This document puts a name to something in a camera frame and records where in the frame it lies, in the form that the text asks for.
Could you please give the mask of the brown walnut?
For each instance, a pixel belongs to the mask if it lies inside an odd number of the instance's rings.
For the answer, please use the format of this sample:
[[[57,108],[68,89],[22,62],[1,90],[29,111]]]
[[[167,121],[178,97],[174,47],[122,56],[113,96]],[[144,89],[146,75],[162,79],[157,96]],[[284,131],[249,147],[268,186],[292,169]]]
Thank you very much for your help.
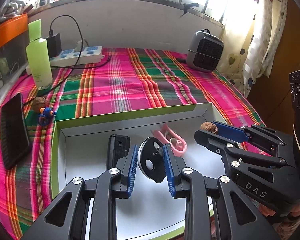
[[[200,129],[205,130],[207,132],[218,134],[218,127],[213,122],[206,121],[201,124]]]

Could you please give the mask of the pink clip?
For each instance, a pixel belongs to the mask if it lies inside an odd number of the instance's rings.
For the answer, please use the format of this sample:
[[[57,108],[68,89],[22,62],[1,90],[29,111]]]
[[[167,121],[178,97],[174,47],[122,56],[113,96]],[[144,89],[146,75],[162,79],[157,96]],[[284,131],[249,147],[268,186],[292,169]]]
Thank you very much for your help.
[[[163,124],[160,129],[151,131],[153,136],[162,144],[170,144],[175,156],[182,157],[187,150],[187,142],[175,133],[167,124]]]

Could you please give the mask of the black round disc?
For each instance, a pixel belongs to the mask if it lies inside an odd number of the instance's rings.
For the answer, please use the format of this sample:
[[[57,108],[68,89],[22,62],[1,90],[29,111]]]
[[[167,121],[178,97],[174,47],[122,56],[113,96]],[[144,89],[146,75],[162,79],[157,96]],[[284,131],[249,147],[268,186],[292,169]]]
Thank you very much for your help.
[[[138,150],[138,166],[141,172],[156,183],[166,177],[163,144],[155,137],[146,138]]]

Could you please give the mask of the black cylindrical light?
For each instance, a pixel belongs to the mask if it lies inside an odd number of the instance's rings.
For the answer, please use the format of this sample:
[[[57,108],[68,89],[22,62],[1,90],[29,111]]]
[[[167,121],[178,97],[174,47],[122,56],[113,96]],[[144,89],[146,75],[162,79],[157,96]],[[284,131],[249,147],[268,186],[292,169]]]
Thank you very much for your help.
[[[130,149],[130,137],[112,134],[109,137],[107,149],[107,170],[116,166],[120,158],[126,157]]]

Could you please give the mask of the green white cardboard box tray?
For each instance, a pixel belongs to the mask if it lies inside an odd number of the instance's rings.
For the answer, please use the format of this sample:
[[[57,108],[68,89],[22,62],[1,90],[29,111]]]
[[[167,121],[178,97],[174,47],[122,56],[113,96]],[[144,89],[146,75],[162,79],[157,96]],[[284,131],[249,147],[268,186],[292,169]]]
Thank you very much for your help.
[[[211,103],[151,108],[137,111],[59,120],[51,150],[53,196],[76,177],[89,180],[107,169],[110,136],[130,139],[137,155],[134,190],[116,201],[118,239],[173,239],[184,231],[186,200],[175,199],[163,165],[164,140],[187,144],[185,164],[203,176],[225,174],[220,155],[200,146],[194,133],[206,121],[225,122]]]

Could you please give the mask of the black smartphone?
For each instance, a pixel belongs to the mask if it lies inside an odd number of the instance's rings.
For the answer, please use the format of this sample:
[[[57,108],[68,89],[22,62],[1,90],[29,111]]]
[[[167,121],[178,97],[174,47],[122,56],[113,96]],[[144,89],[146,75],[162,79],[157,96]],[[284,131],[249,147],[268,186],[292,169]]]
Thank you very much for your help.
[[[23,98],[20,93],[1,108],[0,147],[4,167],[7,170],[14,168],[31,150],[23,111]]]

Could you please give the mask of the heart pattern curtain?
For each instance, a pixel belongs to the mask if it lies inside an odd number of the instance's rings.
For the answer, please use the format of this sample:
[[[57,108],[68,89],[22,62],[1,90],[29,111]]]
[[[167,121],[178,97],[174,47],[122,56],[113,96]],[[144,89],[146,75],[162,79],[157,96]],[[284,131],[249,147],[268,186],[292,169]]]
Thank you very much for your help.
[[[228,0],[224,49],[217,69],[244,96],[270,76],[287,17],[288,0]]]

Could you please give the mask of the grey mini heater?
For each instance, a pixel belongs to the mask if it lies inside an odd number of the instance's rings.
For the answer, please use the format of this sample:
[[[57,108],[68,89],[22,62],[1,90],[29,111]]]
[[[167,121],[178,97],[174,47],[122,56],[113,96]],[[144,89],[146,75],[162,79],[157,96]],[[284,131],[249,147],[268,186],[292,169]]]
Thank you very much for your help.
[[[212,35],[209,29],[199,30],[192,37],[186,64],[201,72],[213,72],[221,59],[223,49],[223,41]]]

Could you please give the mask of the blue orange toy charm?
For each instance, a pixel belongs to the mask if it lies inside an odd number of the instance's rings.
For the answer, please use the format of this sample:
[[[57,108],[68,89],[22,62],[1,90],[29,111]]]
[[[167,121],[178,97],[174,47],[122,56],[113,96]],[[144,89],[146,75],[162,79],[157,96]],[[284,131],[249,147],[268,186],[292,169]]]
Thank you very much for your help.
[[[51,119],[57,115],[57,112],[53,111],[49,107],[42,107],[40,109],[40,114],[38,115],[38,124],[40,126],[47,126]]]

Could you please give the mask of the plaid bed cloth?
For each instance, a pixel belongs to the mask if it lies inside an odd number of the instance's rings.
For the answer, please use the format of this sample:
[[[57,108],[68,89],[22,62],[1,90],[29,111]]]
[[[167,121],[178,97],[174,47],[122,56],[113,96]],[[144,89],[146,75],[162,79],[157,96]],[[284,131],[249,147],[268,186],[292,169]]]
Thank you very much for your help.
[[[220,72],[203,73],[179,63],[180,53],[153,49],[105,49],[104,66],[54,70],[57,88],[46,94],[57,120],[210,102],[234,126],[263,125],[252,105]],[[21,77],[8,96],[21,93],[32,150],[14,168],[4,168],[0,149],[0,222],[20,239],[51,202],[53,124],[38,125],[30,100],[39,95],[33,80]]]

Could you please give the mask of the black clip on windowsill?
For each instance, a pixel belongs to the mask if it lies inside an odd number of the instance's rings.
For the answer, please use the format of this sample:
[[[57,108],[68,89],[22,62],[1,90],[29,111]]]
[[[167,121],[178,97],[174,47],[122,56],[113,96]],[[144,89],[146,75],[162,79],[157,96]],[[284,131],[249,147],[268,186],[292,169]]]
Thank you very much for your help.
[[[187,14],[187,11],[190,10],[191,8],[194,8],[194,7],[199,7],[199,4],[198,3],[184,3],[183,4],[183,14],[180,16],[184,16]]]

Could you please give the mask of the white power strip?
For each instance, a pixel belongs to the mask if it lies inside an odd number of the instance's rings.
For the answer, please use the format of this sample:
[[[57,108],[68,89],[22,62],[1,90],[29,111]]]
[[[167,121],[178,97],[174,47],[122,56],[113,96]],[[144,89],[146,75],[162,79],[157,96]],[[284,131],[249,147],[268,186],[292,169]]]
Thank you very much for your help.
[[[50,58],[51,67],[71,67],[79,56],[79,51],[74,49],[63,50],[57,57]],[[102,46],[85,47],[81,52],[78,64],[99,63],[104,59]]]

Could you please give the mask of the green lotion bottle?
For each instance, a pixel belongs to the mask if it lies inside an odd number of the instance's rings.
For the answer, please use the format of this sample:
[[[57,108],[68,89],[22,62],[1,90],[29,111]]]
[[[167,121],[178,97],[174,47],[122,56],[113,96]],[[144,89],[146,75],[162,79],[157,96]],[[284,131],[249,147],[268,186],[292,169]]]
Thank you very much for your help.
[[[29,23],[29,44],[26,55],[31,71],[39,90],[47,89],[52,85],[52,71],[47,49],[47,40],[42,38],[41,19]]]

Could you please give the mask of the black charger plug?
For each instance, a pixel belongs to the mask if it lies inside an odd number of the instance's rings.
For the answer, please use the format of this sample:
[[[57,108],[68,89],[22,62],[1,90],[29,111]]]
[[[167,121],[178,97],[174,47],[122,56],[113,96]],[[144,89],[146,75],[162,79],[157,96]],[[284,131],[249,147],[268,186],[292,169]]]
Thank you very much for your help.
[[[49,30],[49,36],[46,38],[49,58],[57,57],[62,51],[61,35],[55,34],[52,29]]]

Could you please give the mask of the orange tray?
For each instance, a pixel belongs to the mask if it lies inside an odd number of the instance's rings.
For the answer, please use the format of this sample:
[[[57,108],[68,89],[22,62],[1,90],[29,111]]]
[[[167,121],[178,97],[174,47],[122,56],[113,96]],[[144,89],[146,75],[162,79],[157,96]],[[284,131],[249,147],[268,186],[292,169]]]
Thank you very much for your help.
[[[28,30],[28,16],[22,14],[0,25],[0,48]]]

